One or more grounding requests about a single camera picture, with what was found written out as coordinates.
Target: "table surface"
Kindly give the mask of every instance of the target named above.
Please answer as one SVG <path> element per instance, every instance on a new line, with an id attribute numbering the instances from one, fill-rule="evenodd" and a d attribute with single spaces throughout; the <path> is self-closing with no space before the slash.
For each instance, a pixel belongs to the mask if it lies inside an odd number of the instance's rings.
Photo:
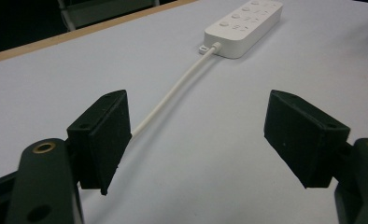
<path id="1" fill-rule="evenodd" d="M 127 90 L 132 128 L 201 56 L 204 29 L 246 0 L 199 0 L 0 62 L 0 176 L 101 95 Z M 125 152 L 86 223 L 338 223 L 333 191 L 303 189 L 263 138 L 270 90 L 368 137 L 368 4 L 282 0 L 237 60 L 213 56 Z"/>

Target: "power strip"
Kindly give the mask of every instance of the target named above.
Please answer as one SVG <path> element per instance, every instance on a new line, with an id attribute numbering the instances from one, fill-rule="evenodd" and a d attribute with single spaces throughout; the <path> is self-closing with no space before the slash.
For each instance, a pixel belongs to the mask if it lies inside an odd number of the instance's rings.
<path id="1" fill-rule="evenodd" d="M 219 42 L 216 54 L 225 58 L 242 57 L 279 20 L 283 4 L 269 0 L 252 0 L 205 29 L 204 44 L 199 48 L 205 54 Z"/>

